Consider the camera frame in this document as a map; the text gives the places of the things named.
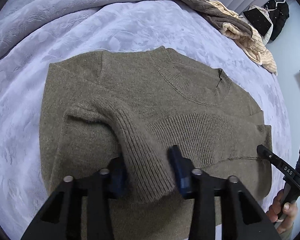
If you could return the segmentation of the person's right hand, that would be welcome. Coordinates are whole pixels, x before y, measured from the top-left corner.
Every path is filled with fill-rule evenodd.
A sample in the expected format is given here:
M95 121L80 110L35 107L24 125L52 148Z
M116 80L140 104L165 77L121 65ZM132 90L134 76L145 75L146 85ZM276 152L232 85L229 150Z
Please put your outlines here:
M276 222L278 220L278 214L282 211L284 215L286 215L286 218L281 222L279 227L277 228L277 232L279 234L285 233L289 231L294 224L294 220L296 219L296 216L298 214L298 206L297 203L285 203L283 206L281 206L281 199L283 197L283 189L281 189L276 197L273 199L273 203L269 207L268 211L266 212L267 217L270 219L270 221Z

